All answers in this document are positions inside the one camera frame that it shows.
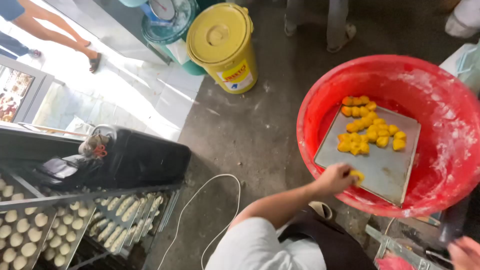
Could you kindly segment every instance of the yellow dough ball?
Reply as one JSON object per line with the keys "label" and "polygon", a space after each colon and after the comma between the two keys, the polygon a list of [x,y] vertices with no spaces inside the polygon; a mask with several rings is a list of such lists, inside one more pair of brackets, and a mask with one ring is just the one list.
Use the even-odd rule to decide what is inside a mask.
{"label": "yellow dough ball", "polygon": [[362,121],[362,123],[363,123],[363,125],[364,125],[365,127],[369,127],[369,126],[371,126],[372,123],[373,123],[373,120],[370,119],[370,118],[368,118],[368,117],[362,117],[362,118],[360,119],[360,121]]}
{"label": "yellow dough ball", "polygon": [[353,98],[351,97],[344,97],[342,99],[342,104],[345,106],[352,106],[353,105]]}
{"label": "yellow dough ball", "polygon": [[347,124],[347,131],[348,132],[357,132],[359,130],[359,127],[354,124],[354,123],[348,123]]}
{"label": "yellow dough ball", "polygon": [[379,137],[385,137],[385,136],[389,137],[390,136],[390,133],[388,133],[388,131],[386,131],[386,130],[379,130],[377,132],[377,134],[378,134]]}
{"label": "yellow dough ball", "polygon": [[370,112],[370,111],[369,111],[367,108],[365,108],[364,106],[361,106],[361,107],[360,107],[360,116],[361,116],[361,117],[367,116],[369,112]]}
{"label": "yellow dough ball", "polygon": [[347,106],[343,106],[342,107],[342,113],[343,113],[343,115],[345,115],[347,117],[350,117],[350,116],[352,116],[352,108],[347,107]]}
{"label": "yellow dough ball", "polygon": [[362,130],[362,129],[365,128],[365,125],[363,124],[363,122],[360,121],[360,120],[358,120],[358,119],[357,119],[357,120],[354,120],[353,123],[356,124],[357,127],[359,127],[359,130]]}
{"label": "yellow dough ball", "polygon": [[377,119],[373,120],[373,123],[375,125],[380,125],[380,124],[385,124],[386,122],[385,122],[385,119],[383,119],[383,118],[377,118]]}
{"label": "yellow dough ball", "polygon": [[361,142],[360,143],[360,153],[362,154],[368,154],[370,153],[370,146],[366,142]]}
{"label": "yellow dough ball", "polygon": [[363,175],[363,173],[361,173],[360,171],[351,170],[350,175],[357,176],[359,178],[358,181],[355,183],[356,186],[360,186],[363,180],[365,180],[365,175]]}
{"label": "yellow dough ball", "polygon": [[394,140],[404,140],[404,141],[406,141],[407,140],[407,134],[405,134],[405,132],[403,132],[403,131],[399,131],[399,132],[395,133],[395,135],[393,135],[393,139]]}
{"label": "yellow dough ball", "polygon": [[397,139],[397,140],[393,140],[392,145],[393,145],[393,150],[400,151],[405,148],[407,143],[402,139]]}
{"label": "yellow dough ball", "polygon": [[371,112],[369,112],[369,113],[367,114],[367,117],[373,120],[373,119],[377,119],[377,118],[378,118],[378,115],[377,115],[376,112],[371,111]]}
{"label": "yellow dough ball", "polygon": [[360,149],[360,143],[357,142],[351,142],[350,143],[350,153],[352,153],[354,156],[360,154],[361,149]]}
{"label": "yellow dough ball", "polygon": [[352,142],[359,143],[359,142],[361,142],[361,137],[358,133],[354,132],[354,133],[350,134],[350,140]]}
{"label": "yellow dough ball", "polygon": [[370,102],[370,99],[369,99],[367,96],[361,96],[361,97],[360,97],[360,100],[361,100],[361,103],[362,103],[363,105],[365,105],[365,104],[367,104],[367,103]]}
{"label": "yellow dough ball", "polygon": [[359,107],[352,107],[352,116],[353,117],[360,117],[360,108]]}
{"label": "yellow dough ball", "polygon": [[383,136],[383,137],[378,137],[377,139],[377,146],[378,147],[385,147],[388,144],[388,137]]}
{"label": "yellow dough ball", "polygon": [[365,105],[365,107],[368,109],[368,110],[375,110],[377,109],[377,103],[375,103],[375,101],[370,101],[367,103],[367,105]]}
{"label": "yellow dough ball", "polygon": [[395,135],[395,133],[398,132],[398,127],[396,125],[389,125],[388,126],[388,132],[390,133],[390,136]]}
{"label": "yellow dough ball", "polygon": [[350,151],[350,141],[341,141],[336,148],[340,152],[349,152]]}
{"label": "yellow dough ball", "polygon": [[378,129],[388,131],[388,125],[387,124],[380,124],[380,125],[378,125]]}
{"label": "yellow dough ball", "polygon": [[353,105],[354,106],[359,106],[361,105],[361,99],[360,98],[353,98]]}
{"label": "yellow dough ball", "polygon": [[348,133],[343,133],[343,134],[339,134],[337,136],[337,138],[340,140],[340,141],[350,141],[350,134]]}
{"label": "yellow dough ball", "polygon": [[363,143],[368,143],[368,136],[366,134],[360,135],[360,141]]}
{"label": "yellow dough ball", "polygon": [[374,143],[378,139],[378,134],[376,131],[367,131],[368,141]]}
{"label": "yellow dough ball", "polygon": [[368,127],[367,131],[379,131],[380,129],[378,128],[378,125],[372,124],[371,126]]}

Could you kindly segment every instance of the white t-shirt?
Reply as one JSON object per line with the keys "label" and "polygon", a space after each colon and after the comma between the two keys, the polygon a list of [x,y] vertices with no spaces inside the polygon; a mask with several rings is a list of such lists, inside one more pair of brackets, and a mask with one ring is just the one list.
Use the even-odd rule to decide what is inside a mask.
{"label": "white t-shirt", "polygon": [[310,238],[279,243],[273,225],[249,218],[230,229],[206,270],[326,270],[318,244]]}

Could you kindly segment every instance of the red plastic basin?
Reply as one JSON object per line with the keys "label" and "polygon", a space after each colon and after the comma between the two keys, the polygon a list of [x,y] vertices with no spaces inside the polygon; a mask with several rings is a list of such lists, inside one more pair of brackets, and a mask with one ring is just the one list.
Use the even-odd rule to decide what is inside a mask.
{"label": "red plastic basin", "polygon": [[467,196],[480,182],[480,105],[458,79],[420,59],[375,55],[348,61],[310,89],[297,120],[302,158],[317,178],[313,157],[345,96],[367,95],[379,106],[412,117],[421,132],[402,208],[356,187],[336,197],[388,217],[424,216]]}

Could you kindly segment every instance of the forearm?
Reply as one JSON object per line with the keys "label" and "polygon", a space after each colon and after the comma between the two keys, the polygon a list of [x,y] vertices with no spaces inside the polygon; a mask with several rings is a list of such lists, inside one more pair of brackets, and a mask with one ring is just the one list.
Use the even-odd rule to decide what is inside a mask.
{"label": "forearm", "polygon": [[292,190],[270,195],[256,200],[247,206],[232,222],[229,229],[252,217],[260,217],[270,221],[275,229],[287,223],[293,216],[314,200],[318,191],[310,184]]}

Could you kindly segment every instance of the black apron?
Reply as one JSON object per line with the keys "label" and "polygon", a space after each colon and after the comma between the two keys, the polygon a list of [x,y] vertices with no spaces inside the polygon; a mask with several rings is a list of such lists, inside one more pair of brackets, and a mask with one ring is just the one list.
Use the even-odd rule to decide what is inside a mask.
{"label": "black apron", "polygon": [[360,244],[340,225],[330,222],[310,206],[297,214],[278,240],[311,237],[322,251],[327,270],[377,270]]}

